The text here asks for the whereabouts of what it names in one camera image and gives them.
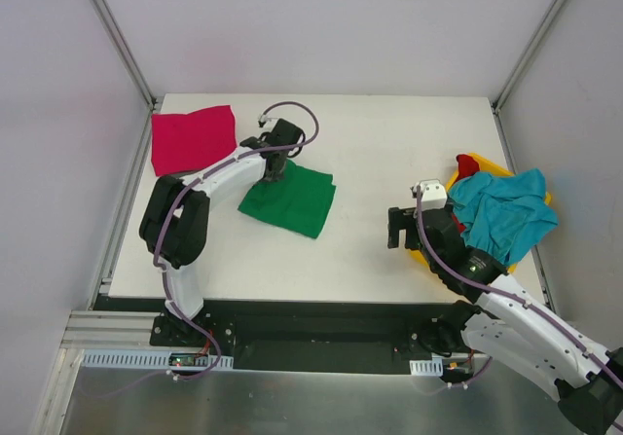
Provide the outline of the green t shirt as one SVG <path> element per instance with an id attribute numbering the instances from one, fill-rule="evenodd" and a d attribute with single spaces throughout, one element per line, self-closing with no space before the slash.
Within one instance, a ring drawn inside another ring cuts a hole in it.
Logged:
<path id="1" fill-rule="evenodd" d="M 332 174 L 288 161 L 283 178 L 255 184 L 239 204 L 238 211 L 268 225 L 317 239 L 336 189 Z"/>

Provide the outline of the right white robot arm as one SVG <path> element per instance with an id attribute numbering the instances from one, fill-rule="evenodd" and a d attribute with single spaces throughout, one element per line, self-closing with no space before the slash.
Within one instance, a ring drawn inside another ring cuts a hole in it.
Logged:
<path id="1" fill-rule="evenodd" d="M 609 349 L 537 301 L 489 254 L 466 247 L 448 208 L 387 212 L 387 245 L 420 253 L 459 301 L 418 333 L 422 347 L 451 356 L 487 354 L 534 383 L 584 434 L 620 429 L 622 351 Z"/>

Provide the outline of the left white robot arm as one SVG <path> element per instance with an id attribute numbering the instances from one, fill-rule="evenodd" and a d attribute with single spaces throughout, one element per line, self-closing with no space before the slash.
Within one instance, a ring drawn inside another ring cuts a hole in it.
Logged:
<path id="1" fill-rule="evenodd" d="M 207 244 L 211 210 L 240 188 L 281 179 L 286 163 L 306 140 L 302 129 L 278 119 L 272 129 L 244 139 L 230 155 L 189 180 L 169 175 L 157 180 L 139 236 L 161 272 L 165 309 L 175 318 L 171 333 L 183 345 L 197 345 L 205 335 L 206 325 L 197 317 L 203 298 L 193 264 Z"/>

